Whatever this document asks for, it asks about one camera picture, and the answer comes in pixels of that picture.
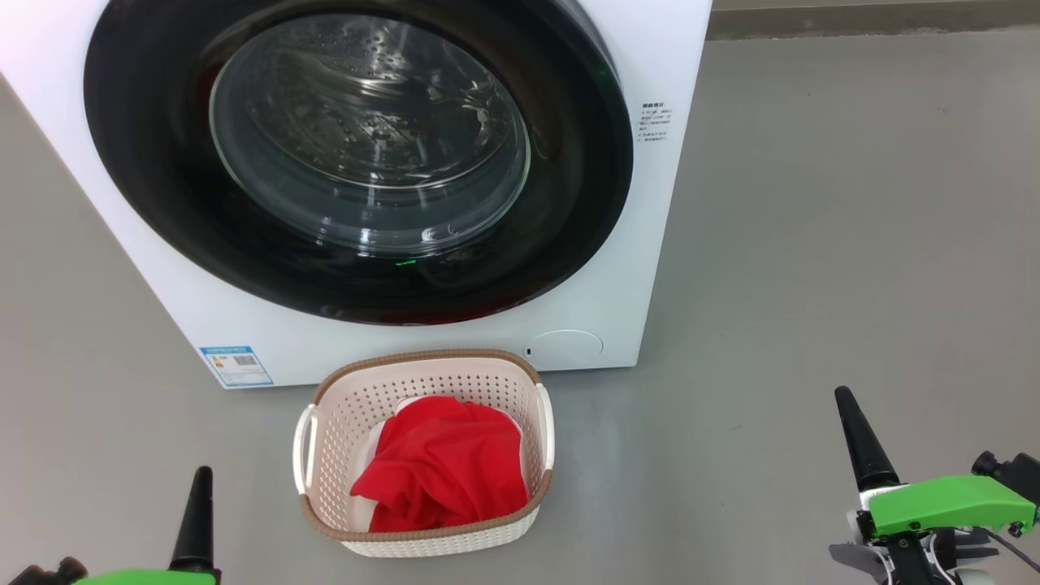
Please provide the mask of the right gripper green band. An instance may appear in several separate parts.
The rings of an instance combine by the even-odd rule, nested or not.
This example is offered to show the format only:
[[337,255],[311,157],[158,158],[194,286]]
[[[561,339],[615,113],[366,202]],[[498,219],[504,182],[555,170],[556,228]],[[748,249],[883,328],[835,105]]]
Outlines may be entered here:
[[831,559],[876,584],[992,584],[969,563],[998,554],[990,544],[1002,529],[1013,538],[1035,529],[1036,504],[983,475],[900,484],[852,390],[834,397],[860,508],[847,515],[853,540],[830,545]]

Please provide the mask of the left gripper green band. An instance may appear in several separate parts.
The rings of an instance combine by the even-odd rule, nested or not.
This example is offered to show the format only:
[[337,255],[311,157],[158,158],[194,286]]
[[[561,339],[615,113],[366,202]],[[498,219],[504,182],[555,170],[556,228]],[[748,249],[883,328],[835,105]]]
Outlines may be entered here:
[[75,585],[215,585],[220,570],[213,552],[213,470],[194,470],[168,570],[120,569],[90,574]]

